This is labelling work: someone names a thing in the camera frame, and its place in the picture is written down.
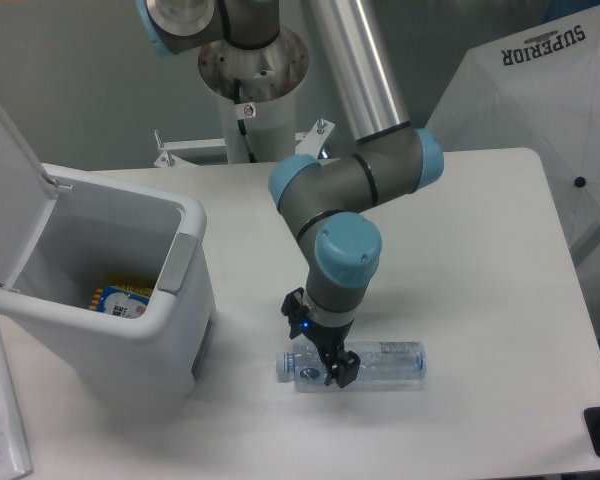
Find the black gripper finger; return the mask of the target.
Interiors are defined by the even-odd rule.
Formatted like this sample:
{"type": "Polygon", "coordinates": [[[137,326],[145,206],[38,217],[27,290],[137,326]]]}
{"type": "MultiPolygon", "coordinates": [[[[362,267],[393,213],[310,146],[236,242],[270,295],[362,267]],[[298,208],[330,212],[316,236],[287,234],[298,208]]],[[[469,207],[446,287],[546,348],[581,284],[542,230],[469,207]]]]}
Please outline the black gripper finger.
{"type": "Polygon", "coordinates": [[[329,386],[335,382],[339,388],[345,388],[357,378],[360,357],[353,351],[336,349],[326,354],[325,366],[327,374],[324,385],[329,386]]]}

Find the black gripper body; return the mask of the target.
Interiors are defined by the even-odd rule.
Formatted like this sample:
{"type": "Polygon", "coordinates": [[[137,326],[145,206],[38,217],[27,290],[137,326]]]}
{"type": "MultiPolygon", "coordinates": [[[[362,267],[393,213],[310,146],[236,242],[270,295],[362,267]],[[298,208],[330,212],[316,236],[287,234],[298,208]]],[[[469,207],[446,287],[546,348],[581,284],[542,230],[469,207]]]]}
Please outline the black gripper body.
{"type": "Polygon", "coordinates": [[[344,348],[344,341],[353,321],[339,327],[327,327],[310,318],[309,306],[302,300],[302,287],[286,295],[281,313],[287,318],[290,326],[289,338],[294,339],[304,335],[317,348],[322,362],[335,362],[337,349],[344,348]]]}

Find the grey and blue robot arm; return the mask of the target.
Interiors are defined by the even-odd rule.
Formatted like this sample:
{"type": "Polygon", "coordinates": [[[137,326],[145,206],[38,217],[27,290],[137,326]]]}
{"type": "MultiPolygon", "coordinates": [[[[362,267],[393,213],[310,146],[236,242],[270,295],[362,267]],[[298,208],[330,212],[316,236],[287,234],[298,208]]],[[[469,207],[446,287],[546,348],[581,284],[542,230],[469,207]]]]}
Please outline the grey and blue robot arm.
{"type": "MultiPolygon", "coordinates": [[[[367,1],[314,1],[318,25],[358,152],[324,164],[287,151],[269,191],[308,266],[304,287],[281,308],[292,337],[318,351],[327,384],[345,387],[361,365],[345,339],[375,274],[382,240],[364,212],[438,180],[444,155],[434,136],[411,125],[367,1]]],[[[226,99],[244,157],[262,162],[254,121],[306,75],[302,41],[280,22],[275,1],[140,1],[137,11],[154,48],[197,50],[207,86],[226,99]]]]}

